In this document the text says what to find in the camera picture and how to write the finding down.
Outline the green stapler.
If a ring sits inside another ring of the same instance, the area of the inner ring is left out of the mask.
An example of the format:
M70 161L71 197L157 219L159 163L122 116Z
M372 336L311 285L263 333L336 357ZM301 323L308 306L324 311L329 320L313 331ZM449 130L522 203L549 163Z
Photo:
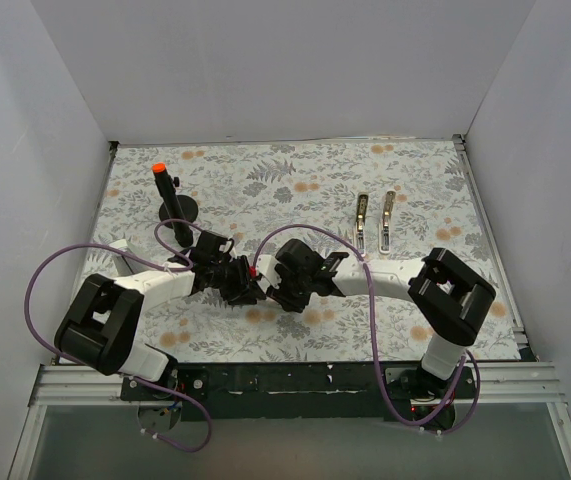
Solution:
M367 209L369 203L369 195L367 193L359 193L356 201L356 213L353 228L353 241L357 250L364 255L366 251L365 244L365 226Z

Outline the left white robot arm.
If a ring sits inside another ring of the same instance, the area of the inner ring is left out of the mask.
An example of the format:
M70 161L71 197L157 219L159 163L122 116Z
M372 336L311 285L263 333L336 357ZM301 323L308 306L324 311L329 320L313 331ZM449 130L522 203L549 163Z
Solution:
M178 386L176 373L169 369L173 358L135 339L139 318L171 300L206 289L218 291L231 306L264 300L255 270L245 256L231 253L228 242L214 233L201 233L188 252L193 266L182 272L163 267L116 278L90 275L55 334L55 347L104 375L140 377L153 398L170 398Z

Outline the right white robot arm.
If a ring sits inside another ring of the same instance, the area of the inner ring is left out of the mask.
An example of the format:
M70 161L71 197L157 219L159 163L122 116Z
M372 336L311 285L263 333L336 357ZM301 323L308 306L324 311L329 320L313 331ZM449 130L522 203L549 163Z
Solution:
M302 312L313 294L373 293L413 303L434 331L417 373L419 389L434 398L453 386L457 364L496 298L487 280L444 248L422 259L366 262L346 251L323 257L292 239L274 255L259 255L256 268L268 282L266 295L285 311Z

